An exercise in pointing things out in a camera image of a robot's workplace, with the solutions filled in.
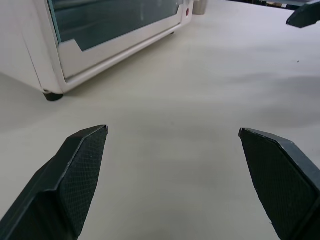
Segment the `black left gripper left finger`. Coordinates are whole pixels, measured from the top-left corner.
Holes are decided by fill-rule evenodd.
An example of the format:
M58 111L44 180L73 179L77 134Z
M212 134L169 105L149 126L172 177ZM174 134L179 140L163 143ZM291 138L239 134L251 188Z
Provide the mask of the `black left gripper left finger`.
M69 136L0 220L0 240L78 240L98 185L107 125Z

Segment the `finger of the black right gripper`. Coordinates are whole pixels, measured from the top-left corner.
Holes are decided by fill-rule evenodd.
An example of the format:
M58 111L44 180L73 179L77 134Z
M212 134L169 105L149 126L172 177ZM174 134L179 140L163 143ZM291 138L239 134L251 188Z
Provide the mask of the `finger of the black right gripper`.
M305 28L320 21L320 0L313 0L298 8L286 21L296 28Z

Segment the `silver metal cup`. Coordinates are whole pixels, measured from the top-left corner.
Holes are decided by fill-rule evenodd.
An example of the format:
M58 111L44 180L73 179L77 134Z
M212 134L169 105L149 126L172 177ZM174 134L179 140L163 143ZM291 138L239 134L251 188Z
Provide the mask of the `silver metal cup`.
M193 14L204 15L206 13L208 0L194 0Z

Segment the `white toaster oven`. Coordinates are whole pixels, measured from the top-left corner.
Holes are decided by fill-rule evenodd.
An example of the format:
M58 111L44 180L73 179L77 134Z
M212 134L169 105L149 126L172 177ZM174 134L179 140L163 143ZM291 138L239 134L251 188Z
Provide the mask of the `white toaster oven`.
M56 101L173 34L195 0L0 0L0 75Z

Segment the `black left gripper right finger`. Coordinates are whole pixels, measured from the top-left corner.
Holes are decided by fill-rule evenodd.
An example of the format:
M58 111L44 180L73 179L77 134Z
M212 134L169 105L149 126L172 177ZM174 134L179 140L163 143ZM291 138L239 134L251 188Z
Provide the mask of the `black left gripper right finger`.
M320 169L283 137L241 128L258 198L280 240L320 240Z

